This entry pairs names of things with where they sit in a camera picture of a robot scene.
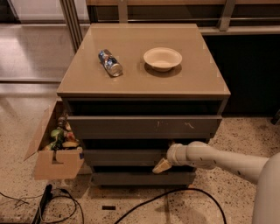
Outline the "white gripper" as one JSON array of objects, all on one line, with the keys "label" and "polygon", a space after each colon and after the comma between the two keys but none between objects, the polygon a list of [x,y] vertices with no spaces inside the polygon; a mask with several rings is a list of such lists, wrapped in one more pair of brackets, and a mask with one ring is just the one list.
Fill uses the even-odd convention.
[{"label": "white gripper", "polygon": [[167,159],[162,158],[153,168],[152,172],[155,174],[167,171],[172,167],[172,165],[187,165],[186,146],[180,143],[175,143],[172,140],[168,141],[168,145],[171,145],[171,147],[167,151]]}]

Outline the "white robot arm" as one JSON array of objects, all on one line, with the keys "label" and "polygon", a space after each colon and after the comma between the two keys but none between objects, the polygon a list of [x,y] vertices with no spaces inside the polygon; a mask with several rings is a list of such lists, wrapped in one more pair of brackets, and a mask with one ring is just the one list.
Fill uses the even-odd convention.
[{"label": "white robot arm", "polygon": [[280,224],[280,153],[258,157],[217,150],[199,141],[188,145],[174,143],[152,171],[160,173],[183,165],[203,169],[220,167],[256,184],[252,224]]}]

